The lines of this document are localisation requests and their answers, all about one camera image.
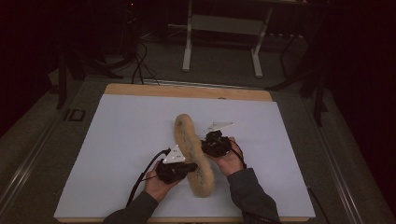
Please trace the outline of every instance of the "hand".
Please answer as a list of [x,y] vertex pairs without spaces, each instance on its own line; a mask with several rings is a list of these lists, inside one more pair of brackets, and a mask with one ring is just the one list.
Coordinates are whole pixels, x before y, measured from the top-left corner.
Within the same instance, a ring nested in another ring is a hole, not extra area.
[[149,195],[151,195],[151,197],[157,200],[158,203],[160,203],[165,198],[169,190],[172,187],[176,186],[181,180],[176,181],[169,185],[165,184],[163,181],[161,181],[161,179],[158,176],[155,176],[157,175],[155,169],[157,168],[158,163],[159,161],[157,161],[157,163],[155,163],[154,168],[146,174],[146,178],[150,178],[150,177],[152,178],[146,180],[145,192],[147,192]]
[[[230,141],[231,148],[233,148],[233,150],[235,150],[239,155],[242,156],[241,149],[236,145],[235,139],[233,137],[230,137]],[[244,169],[244,165],[241,160],[239,160],[238,156],[231,150],[222,157],[216,158],[209,155],[207,155],[207,157],[209,157],[212,161],[215,161],[218,164],[220,170],[225,176],[231,175],[237,171]]]

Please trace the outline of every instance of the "white paper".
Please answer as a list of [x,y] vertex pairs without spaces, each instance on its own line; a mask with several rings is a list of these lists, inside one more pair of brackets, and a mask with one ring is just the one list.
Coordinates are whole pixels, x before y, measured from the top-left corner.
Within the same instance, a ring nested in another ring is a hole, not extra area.
[[[191,116],[201,139],[213,121],[234,122],[221,131],[235,137],[279,215],[315,216],[276,103],[108,94],[97,108],[54,216],[106,217],[124,208],[151,159],[176,144],[174,123],[183,113]],[[212,169],[216,183],[211,196],[195,197],[186,178],[153,217],[240,217],[226,178],[214,162]]]

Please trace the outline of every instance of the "gray sleeve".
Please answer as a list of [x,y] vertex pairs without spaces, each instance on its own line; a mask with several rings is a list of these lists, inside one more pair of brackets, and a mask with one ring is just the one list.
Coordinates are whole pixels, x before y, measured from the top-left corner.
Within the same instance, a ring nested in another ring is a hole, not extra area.
[[[252,168],[227,176],[233,203],[243,212],[279,221],[275,201],[264,192]],[[262,223],[244,214],[244,223]]]
[[131,204],[119,211],[116,211],[105,218],[104,224],[144,224],[147,223],[158,202],[145,191],[142,191]]

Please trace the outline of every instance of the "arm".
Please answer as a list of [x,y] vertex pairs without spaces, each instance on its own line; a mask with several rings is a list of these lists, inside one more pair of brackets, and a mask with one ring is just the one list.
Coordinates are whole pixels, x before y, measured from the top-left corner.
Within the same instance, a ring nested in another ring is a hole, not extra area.
[[242,158],[242,151],[233,137],[230,137],[230,140],[234,151],[229,151],[227,155],[219,158],[208,157],[215,161],[227,176],[231,198],[233,203],[242,210],[244,223],[265,223],[253,216],[279,221],[275,201],[264,192],[253,169],[244,169],[243,163],[235,155],[238,153]]
[[279,221],[275,201],[264,192],[252,168],[227,176],[233,203],[243,211],[245,223],[263,223],[247,213]]
[[163,183],[157,177],[155,169],[157,168],[158,161],[155,167],[147,173],[145,189],[131,202],[131,204],[119,211],[116,211],[105,218],[104,224],[124,224],[134,223],[143,224],[147,223],[158,204],[165,198],[169,190],[177,185],[180,181],[174,182],[170,185]]

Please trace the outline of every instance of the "white tag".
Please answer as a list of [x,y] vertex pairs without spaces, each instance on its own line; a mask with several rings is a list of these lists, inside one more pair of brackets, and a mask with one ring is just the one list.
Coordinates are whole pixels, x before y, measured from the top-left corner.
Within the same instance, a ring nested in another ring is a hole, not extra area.
[[205,129],[204,132],[205,133],[215,132],[232,125],[234,125],[233,122],[213,122],[213,124],[210,125],[207,129]]
[[183,156],[183,154],[180,151],[180,148],[178,148],[178,145],[175,145],[169,154],[166,156],[165,159],[163,159],[163,164],[169,164],[169,163],[176,163],[176,162],[184,162],[186,158]]

